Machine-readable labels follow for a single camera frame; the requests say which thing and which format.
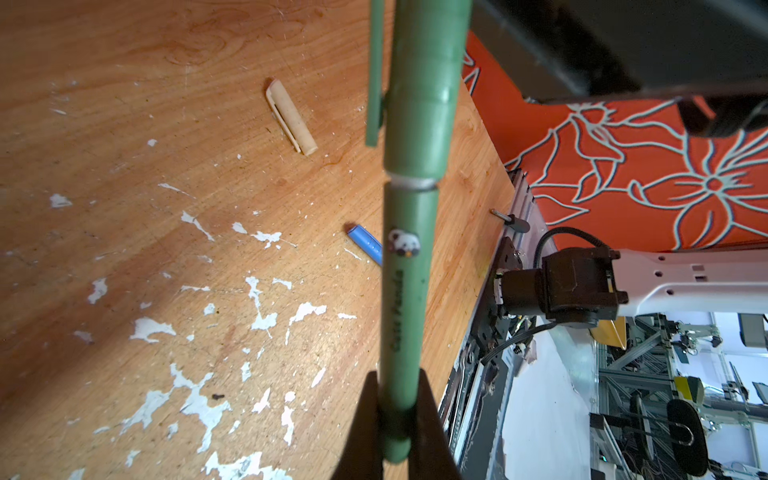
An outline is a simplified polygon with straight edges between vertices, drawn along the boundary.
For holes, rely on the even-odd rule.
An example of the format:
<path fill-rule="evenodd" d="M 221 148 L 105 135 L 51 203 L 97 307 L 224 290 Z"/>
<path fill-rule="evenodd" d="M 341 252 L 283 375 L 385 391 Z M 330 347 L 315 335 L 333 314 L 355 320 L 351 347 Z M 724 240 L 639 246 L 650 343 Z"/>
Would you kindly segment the green pen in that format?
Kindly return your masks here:
<path fill-rule="evenodd" d="M 411 450 L 439 183 L 446 174 L 470 25 L 469 1 L 398 1 L 390 68 L 385 4 L 373 1 L 365 143 L 384 145 L 379 440 L 385 461 Z"/>

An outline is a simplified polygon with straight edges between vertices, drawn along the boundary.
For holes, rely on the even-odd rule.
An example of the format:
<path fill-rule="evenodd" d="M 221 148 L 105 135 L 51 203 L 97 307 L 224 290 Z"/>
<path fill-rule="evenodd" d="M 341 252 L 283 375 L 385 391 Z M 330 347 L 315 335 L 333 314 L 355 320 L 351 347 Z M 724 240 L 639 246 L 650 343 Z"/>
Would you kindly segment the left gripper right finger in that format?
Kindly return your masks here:
<path fill-rule="evenodd" d="M 411 429 L 408 478 L 460 480 L 426 372 L 419 372 L 417 400 Z"/>

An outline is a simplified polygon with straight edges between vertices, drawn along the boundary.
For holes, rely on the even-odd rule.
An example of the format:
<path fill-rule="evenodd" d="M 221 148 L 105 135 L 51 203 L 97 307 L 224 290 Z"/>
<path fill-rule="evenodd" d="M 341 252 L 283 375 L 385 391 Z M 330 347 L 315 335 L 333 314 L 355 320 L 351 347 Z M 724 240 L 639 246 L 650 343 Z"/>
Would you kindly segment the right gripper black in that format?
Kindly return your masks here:
<path fill-rule="evenodd" d="M 471 30 L 528 103 L 672 100 L 703 138 L 767 126 L 764 1 L 476 1 Z"/>

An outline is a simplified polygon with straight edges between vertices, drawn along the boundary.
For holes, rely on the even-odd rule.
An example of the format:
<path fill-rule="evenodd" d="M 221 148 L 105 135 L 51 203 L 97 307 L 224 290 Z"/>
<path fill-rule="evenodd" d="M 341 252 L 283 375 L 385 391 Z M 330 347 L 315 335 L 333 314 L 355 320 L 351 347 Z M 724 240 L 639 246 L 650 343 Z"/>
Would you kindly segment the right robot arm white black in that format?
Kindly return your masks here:
<path fill-rule="evenodd" d="M 526 103 L 566 111 L 539 187 L 671 241 L 613 261 L 621 315 L 766 312 L 765 2 L 478 1 L 471 28 Z"/>

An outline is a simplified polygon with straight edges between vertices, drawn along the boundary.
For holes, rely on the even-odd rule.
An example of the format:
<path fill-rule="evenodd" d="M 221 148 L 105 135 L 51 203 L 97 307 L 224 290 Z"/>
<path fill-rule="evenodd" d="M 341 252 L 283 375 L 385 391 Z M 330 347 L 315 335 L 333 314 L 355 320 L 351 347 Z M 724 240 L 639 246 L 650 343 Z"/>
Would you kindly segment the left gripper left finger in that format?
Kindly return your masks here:
<path fill-rule="evenodd" d="M 363 384 L 344 449 L 331 476 L 333 480 L 381 480 L 378 378 L 370 371 Z"/>

